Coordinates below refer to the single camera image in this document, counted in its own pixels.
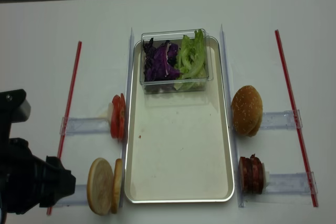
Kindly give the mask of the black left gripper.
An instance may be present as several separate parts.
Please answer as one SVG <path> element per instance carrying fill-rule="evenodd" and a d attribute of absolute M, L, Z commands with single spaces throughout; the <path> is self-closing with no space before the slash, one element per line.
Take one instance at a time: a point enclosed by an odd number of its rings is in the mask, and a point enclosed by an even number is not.
<path fill-rule="evenodd" d="M 75 192 L 76 178 L 56 156 L 33 155 L 28 142 L 12 138 L 1 144 L 1 210 L 24 214 L 36 205 L 53 206 Z"/>

